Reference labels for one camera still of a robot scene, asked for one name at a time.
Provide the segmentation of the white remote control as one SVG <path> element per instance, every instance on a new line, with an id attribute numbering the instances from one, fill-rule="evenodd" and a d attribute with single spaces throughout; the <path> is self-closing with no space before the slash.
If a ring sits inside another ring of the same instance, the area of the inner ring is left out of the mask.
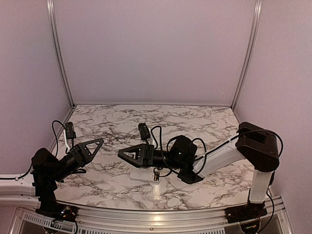
<path id="1" fill-rule="evenodd" d="M 130 172 L 130 179 L 153 184 L 160 183 L 160 179 L 155 177 L 152 168 L 132 168 Z"/>

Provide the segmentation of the silver pen tool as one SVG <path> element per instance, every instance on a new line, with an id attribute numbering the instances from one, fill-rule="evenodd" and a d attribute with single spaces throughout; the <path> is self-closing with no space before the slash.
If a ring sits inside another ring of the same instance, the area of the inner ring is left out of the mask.
<path id="1" fill-rule="evenodd" d="M 104 148 L 105 150 L 110 151 L 110 152 L 119 153 L 119 150 L 111 148 L 111 147 L 108 147 L 108 146 L 102 146 L 102 148 Z M 134 154 L 129 153 L 129 152 L 124 152 L 123 154 L 126 155 L 126 156 L 129 156 L 131 158 L 133 158 L 135 156 Z"/>

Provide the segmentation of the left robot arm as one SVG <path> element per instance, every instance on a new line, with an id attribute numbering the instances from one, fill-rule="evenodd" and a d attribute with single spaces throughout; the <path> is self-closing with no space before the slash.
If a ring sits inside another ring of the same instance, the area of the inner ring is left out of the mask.
<path id="1" fill-rule="evenodd" d="M 83 174 L 83 168 L 96 156 L 104 140 L 98 138 L 75 145 L 62 159 L 46 148 L 39 149 L 31 158 L 31 167 L 23 175 L 0 176 L 0 204 L 2 206 L 29 206 L 60 215 L 63 207 L 56 200 L 57 183 L 72 174 Z"/>

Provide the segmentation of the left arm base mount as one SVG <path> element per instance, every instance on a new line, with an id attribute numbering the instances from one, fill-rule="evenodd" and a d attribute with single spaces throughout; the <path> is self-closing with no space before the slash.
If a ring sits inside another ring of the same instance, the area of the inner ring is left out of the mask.
<path id="1" fill-rule="evenodd" d="M 77 217 L 78 207 L 60 203 L 42 203 L 40 208 L 36 209 L 36 213 L 56 220 L 74 222 Z"/>

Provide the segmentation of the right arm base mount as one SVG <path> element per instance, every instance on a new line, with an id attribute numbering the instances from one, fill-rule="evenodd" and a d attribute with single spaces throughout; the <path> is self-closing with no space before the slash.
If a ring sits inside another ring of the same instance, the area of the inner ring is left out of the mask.
<path id="1" fill-rule="evenodd" d="M 268 212 L 263 204 L 245 204 L 225 209 L 228 223 L 256 219 L 267 215 L 267 213 Z"/>

